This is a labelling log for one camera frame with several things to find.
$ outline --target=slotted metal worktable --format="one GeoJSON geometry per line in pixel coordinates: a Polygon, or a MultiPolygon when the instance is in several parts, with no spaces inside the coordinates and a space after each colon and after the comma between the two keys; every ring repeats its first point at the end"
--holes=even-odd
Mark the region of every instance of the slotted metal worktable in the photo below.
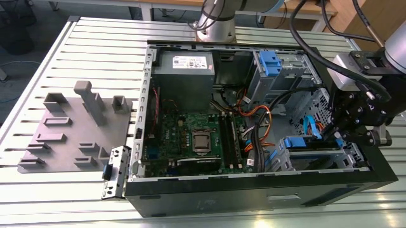
{"type": "MultiPolygon", "coordinates": [[[[325,33],[301,33],[321,55],[333,58],[355,45],[325,33]]],[[[406,122],[388,127],[392,146],[381,148],[399,181],[325,207],[142,219],[128,202],[101,202],[101,172],[19,174],[17,163],[43,113],[49,92],[73,93],[89,80],[101,97],[138,98],[148,39],[193,41],[185,24],[81,18],[68,22],[0,129],[0,226],[50,223],[57,227],[403,227],[406,224],[406,122]]],[[[238,43],[296,45],[288,31],[236,28],[238,43]]],[[[132,146],[129,124],[126,145],[132,146]]]]}

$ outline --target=cpu socket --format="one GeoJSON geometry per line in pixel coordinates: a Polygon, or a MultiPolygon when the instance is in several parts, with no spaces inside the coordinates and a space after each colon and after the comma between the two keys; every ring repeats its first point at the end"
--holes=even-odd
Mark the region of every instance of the cpu socket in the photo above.
{"type": "Polygon", "coordinates": [[[192,137],[192,151],[198,155],[204,156],[210,152],[210,137],[209,129],[200,129],[190,131],[192,137]]]}

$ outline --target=motherboard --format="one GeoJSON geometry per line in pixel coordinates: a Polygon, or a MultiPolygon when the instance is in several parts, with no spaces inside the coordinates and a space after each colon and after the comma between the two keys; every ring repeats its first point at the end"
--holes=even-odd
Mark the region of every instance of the motherboard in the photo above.
{"type": "Polygon", "coordinates": [[[238,128],[229,114],[164,114],[160,129],[146,140],[145,176],[169,177],[245,173],[238,128]]]}

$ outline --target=sticker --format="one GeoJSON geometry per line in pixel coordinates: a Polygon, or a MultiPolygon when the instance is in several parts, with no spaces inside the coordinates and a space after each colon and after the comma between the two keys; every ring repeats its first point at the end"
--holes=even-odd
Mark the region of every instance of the sticker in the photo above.
{"type": "Polygon", "coordinates": [[[253,159],[246,159],[246,165],[253,166],[253,159]]]}
{"type": "Polygon", "coordinates": [[[172,63],[173,69],[206,69],[204,56],[174,56],[172,63]]]}
{"type": "Polygon", "coordinates": [[[241,97],[241,100],[248,104],[250,102],[250,99],[246,98],[245,96],[241,97]]]}

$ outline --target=gray 3d-printed holder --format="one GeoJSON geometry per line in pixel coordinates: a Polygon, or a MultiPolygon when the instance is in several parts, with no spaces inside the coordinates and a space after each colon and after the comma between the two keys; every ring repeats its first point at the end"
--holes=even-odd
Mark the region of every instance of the gray 3d-printed holder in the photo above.
{"type": "Polygon", "coordinates": [[[113,147],[125,144],[130,100],[100,98],[90,82],[77,81],[73,91],[81,98],[49,93],[45,114],[26,152],[19,173],[100,171],[113,147]]]}

